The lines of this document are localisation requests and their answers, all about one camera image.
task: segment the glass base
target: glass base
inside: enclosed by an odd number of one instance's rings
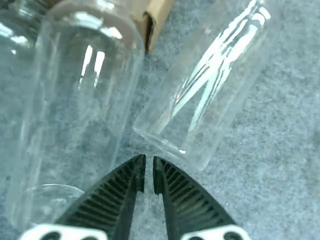
[[[12,225],[24,231],[38,224],[53,223],[84,192],[63,184],[45,184],[26,190],[13,209]]]

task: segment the glass bottle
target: glass bottle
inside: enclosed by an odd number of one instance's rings
[[[44,18],[8,218],[52,223],[113,167],[144,57],[118,0],[64,0]]]
[[[133,128],[203,170],[279,33],[274,0],[217,0]]]
[[[0,189],[15,161],[35,42],[49,3],[16,0],[0,10]]]

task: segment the carpet surface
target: carpet surface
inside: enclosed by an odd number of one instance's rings
[[[166,240],[152,159],[163,152],[133,132],[153,89],[214,0],[176,0],[152,54],[144,60],[116,164],[147,155],[146,189],[137,197],[131,240]],[[254,240],[318,240],[320,226],[320,10],[318,0],[282,0],[281,32],[271,59],[204,171],[175,162],[214,196]],[[6,221],[0,238],[19,233]]]

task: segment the cardboard box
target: cardboard box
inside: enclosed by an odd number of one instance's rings
[[[145,50],[150,52],[158,39],[161,29],[175,0],[150,0],[140,13],[133,10],[131,17],[141,33]]]

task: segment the clear glass jar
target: clear glass jar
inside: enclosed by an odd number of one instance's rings
[[[0,189],[16,158],[35,42],[47,10],[39,0],[17,0],[0,10]]]
[[[144,57],[124,4],[64,0],[44,18],[8,218],[52,223],[113,167]]]
[[[134,123],[144,138],[203,170],[279,32],[275,0],[217,0]]]

